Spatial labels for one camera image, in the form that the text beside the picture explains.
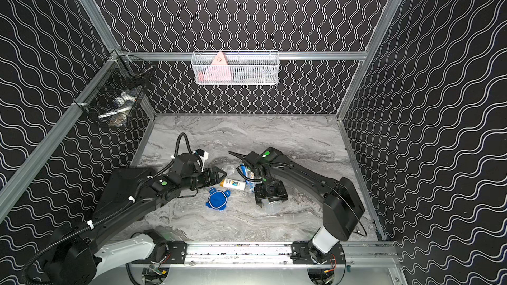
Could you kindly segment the blue container lid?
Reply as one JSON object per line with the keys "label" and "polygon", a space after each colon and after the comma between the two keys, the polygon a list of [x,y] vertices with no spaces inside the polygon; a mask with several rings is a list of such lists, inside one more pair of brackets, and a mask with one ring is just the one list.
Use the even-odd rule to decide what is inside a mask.
{"label": "blue container lid", "polygon": [[205,205],[209,209],[223,211],[225,208],[227,208],[227,203],[230,196],[231,192],[229,190],[217,190],[212,187],[209,190],[209,196]]}

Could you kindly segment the clear plastic toiletry container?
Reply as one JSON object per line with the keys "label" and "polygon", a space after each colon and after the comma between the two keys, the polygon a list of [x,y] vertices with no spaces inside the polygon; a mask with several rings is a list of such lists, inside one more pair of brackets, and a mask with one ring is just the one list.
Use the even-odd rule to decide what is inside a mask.
{"label": "clear plastic toiletry container", "polygon": [[264,212],[269,216],[274,216],[280,213],[283,209],[283,202],[282,201],[273,201],[273,202],[263,202],[261,204],[261,208],[264,210]]}

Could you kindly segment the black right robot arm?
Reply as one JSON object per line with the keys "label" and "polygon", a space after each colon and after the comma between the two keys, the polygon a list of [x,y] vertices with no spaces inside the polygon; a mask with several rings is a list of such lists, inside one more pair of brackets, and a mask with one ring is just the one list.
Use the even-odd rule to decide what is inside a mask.
{"label": "black right robot arm", "polygon": [[273,147],[261,154],[232,151],[229,154],[239,158],[245,169],[253,173],[253,178],[249,179],[240,167],[236,169],[245,180],[256,184],[253,192],[258,206],[286,201],[286,183],[306,192],[321,204],[322,225],[310,242],[312,249],[322,254],[329,253],[339,242],[348,241],[355,228],[362,225],[360,219],[365,208],[350,179],[319,175]]}

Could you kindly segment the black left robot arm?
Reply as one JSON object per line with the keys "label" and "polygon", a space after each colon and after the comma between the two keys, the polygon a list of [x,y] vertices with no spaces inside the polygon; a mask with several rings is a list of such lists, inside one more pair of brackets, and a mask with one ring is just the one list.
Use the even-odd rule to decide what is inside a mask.
{"label": "black left robot arm", "polygon": [[106,262],[98,253],[111,237],[159,206],[178,199],[183,190],[215,186],[226,176],[216,166],[204,167],[196,153],[183,153],[158,172],[152,168],[114,171],[91,219],[55,231],[49,244],[25,263],[22,281],[43,283],[30,275],[32,266],[39,263],[46,284],[89,284]]}

